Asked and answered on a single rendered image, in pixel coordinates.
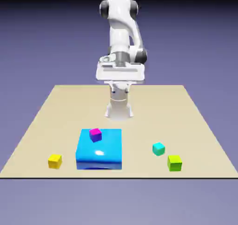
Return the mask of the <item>small green cube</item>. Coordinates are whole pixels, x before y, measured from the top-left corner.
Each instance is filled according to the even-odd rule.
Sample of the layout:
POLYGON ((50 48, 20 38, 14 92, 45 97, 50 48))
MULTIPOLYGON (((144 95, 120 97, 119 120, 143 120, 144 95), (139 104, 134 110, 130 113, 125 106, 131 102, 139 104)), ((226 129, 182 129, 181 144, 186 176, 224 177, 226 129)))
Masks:
POLYGON ((170 172, 181 171, 182 160, 179 155, 169 155, 167 165, 170 172))

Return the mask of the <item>small magenta cube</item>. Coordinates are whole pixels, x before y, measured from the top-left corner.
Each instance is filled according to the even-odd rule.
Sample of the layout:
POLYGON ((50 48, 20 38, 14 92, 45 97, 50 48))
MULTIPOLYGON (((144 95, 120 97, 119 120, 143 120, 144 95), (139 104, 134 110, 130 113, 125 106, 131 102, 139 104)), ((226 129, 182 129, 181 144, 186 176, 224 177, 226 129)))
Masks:
POLYGON ((90 129, 89 136, 92 142, 97 142, 102 140, 102 132, 99 128, 90 129))

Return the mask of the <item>small yellow cube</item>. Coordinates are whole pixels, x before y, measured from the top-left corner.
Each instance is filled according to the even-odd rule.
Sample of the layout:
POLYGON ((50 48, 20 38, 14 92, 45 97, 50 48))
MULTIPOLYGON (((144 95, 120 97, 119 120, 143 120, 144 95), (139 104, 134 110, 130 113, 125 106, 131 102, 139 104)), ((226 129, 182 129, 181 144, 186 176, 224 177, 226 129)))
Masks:
POLYGON ((59 169, 62 164, 62 155, 52 154, 48 158, 48 166, 50 169, 59 169))

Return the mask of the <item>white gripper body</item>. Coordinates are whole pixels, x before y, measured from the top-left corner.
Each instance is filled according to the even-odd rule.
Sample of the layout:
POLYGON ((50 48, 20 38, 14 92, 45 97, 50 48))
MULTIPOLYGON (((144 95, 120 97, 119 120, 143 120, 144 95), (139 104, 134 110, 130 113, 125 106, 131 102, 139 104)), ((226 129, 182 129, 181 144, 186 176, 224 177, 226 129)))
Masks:
POLYGON ((98 81, 143 82, 145 80, 145 66, 143 64, 128 63, 116 66, 115 62, 98 62, 96 69, 98 81))

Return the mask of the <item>large blue box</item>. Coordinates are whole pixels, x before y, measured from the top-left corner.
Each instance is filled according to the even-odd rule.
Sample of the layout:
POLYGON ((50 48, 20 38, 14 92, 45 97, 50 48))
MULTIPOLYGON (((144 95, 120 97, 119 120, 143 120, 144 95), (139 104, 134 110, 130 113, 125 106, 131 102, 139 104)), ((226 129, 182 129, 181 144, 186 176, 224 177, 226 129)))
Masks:
POLYGON ((122 169, 122 130, 101 129, 102 139, 93 142, 90 129, 82 129, 75 153, 76 167, 83 169, 122 169))

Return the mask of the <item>small cyan cube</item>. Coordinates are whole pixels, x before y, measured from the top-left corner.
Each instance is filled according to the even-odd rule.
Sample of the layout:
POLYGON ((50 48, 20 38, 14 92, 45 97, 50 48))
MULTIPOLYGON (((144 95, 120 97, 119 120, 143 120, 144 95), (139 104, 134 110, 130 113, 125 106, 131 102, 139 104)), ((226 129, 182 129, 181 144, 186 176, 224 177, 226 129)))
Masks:
POLYGON ((161 142, 157 142, 152 145, 152 152, 156 156, 161 156, 165 153, 165 146, 161 142))

